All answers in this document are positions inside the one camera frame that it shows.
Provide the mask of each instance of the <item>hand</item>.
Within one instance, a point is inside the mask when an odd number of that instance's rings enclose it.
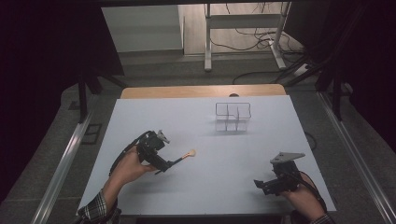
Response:
[[[107,212],[110,211],[125,184],[136,180],[145,172],[155,170],[156,168],[152,165],[140,163],[136,146],[128,150],[103,187]]]
[[[301,173],[301,177],[313,188],[315,187],[314,183],[306,174]],[[307,217],[310,221],[314,221],[325,215],[318,199],[303,184],[300,184],[295,191],[284,191],[280,194],[288,199],[289,202],[296,208],[296,210]]]
[[[133,146],[126,152],[125,156],[119,162],[117,167],[111,174],[110,179],[113,179],[121,185],[132,182],[143,175],[145,172],[155,171],[156,168],[152,165],[142,165],[137,155],[137,147]]]

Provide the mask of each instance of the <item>wall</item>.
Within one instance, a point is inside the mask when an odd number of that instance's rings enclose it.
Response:
[[[182,49],[177,6],[102,8],[117,52]]]

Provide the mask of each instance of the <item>gray floor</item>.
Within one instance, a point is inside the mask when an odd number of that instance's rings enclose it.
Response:
[[[268,53],[215,56],[211,73],[205,73],[202,57],[186,57],[179,52],[131,53],[120,57],[126,74],[120,79],[134,87],[231,84],[235,77],[244,73],[276,70],[276,63]],[[275,73],[261,73],[241,77],[237,84],[268,83],[276,76]],[[315,77],[311,77],[295,87],[287,88],[287,94],[294,103],[304,130],[312,134],[317,142],[314,155],[337,208],[332,216],[337,223],[384,223],[318,99],[313,87],[315,80]],[[101,124],[101,131],[96,142],[91,135],[84,137],[84,144],[78,149],[48,223],[70,223],[73,220],[106,132],[112,108],[120,97],[119,87],[101,81],[105,90],[100,95],[99,107],[91,121],[91,125]],[[64,92],[62,106],[46,137],[1,204],[1,223],[29,223],[32,220],[76,128],[79,113],[70,105],[77,100],[76,86]],[[388,194],[391,203],[396,204],[395,154],[355,111],[347,97],[342,100],[342,115],[379,184]],[[313,146],[311,137],[307,136],[307,139]],[[122,223],[131,223],[131,219],[133,218],[124,217]]]

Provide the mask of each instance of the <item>plaid sleeve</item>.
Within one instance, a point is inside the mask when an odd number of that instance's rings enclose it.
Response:
[[[78,209],[79,223],[118,223],[121,210],[117,208],[117,200],[107,213],[106,201],[103,192],[100,192],[86,206]]]
[[[335,224],[332,218],[325,214],[323,217],[318,218],[315,221],[312,221],[310,224]]]

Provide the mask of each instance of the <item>electrical cord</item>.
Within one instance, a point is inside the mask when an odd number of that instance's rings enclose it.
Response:
[[[286,173],[286,172],[281,172],[281,174],[286,175],[286,176],[288,176],[288,177],[294,179],[294,180],[297,181],[298,183],[300,183],[300,184],[306,186],[306,187],[314,194],[315,198],[319,201],[320,205],[321,205],[322,208],[323,208],[324,213],[327,213],[327,206],[326,206],[326,203],[324,202],[323,198],[320,196],[320,193],[319,193],[319,191],[318,191],[317,186],[315,186],[314,181],[312,181],[311,177],[309,177],[309,175],[307,175],[306,173],[304,173],[304,172],[302,172],[302,171],[300,171],[300,172],[301,172],[302,174],[308,176],[309,180],[314,184],[314,187],[312,187],[312,185],[310,185],[310,184],[307,183],[306,181],[304,181],[304,180],[298,178],[298,177],[295,176],[295,175],[291,175],[291,174]]]
[[[318,146],[318,142],[317,139],[315,139],[315,137],[310,134],[309,132],[304,132],[306,136],[310,137],[312,139],[312,141],[314,142],[314,145],[311,147],[311,150],[315,150]]]
[[[268,73],[281,73],[279,77],[277,77],[275,80],[271,81],[271,84],[276,84],[279,80],[283,79],[288,75],[291,69],[294,69],[298,64],[300,64],[300,61],[303,61],[304,58],[307,58],[307,56],[301,57],[296,63],[292,64],[290,67],[288,67],[286,70],[278,70],[278,71],[272,71],[272,72],[249,72],[245,73],[242,75],[239,75],[233,79],[233,85],[235,85],[235,81],[240,78],[240,77],[245,77],[249,75],[254,75],[254,74],[268,74]]]

